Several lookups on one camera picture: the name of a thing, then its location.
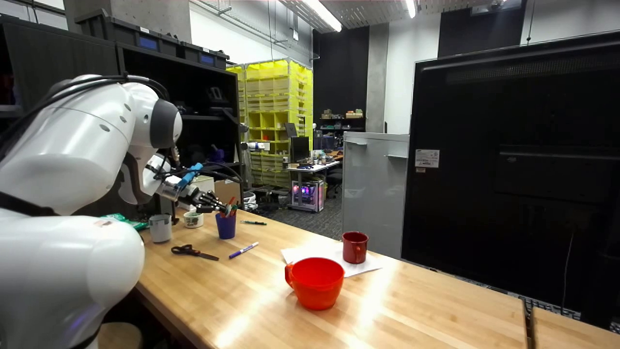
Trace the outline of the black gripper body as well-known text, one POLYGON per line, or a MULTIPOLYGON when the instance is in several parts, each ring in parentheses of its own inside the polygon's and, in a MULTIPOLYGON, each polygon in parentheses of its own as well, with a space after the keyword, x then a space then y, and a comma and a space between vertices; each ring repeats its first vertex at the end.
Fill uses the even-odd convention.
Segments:
POLYGON ((189 208, 196 214, 212 214, 220 208, 220 200, 214 193, 198 193, 190 198, 189 208))

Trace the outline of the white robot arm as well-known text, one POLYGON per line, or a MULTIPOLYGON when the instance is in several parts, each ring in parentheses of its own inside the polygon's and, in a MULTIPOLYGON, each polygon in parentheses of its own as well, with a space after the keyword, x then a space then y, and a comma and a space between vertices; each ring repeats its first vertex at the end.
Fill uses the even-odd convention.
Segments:
POLYGON ((115 195, 212 212, 198 167, 165 158, 183 117, 144 76, 84 74, 53 86, 0 160, 3 349, 97 349, 101 325, 140 282, 140 233, 84 210, 115 195))

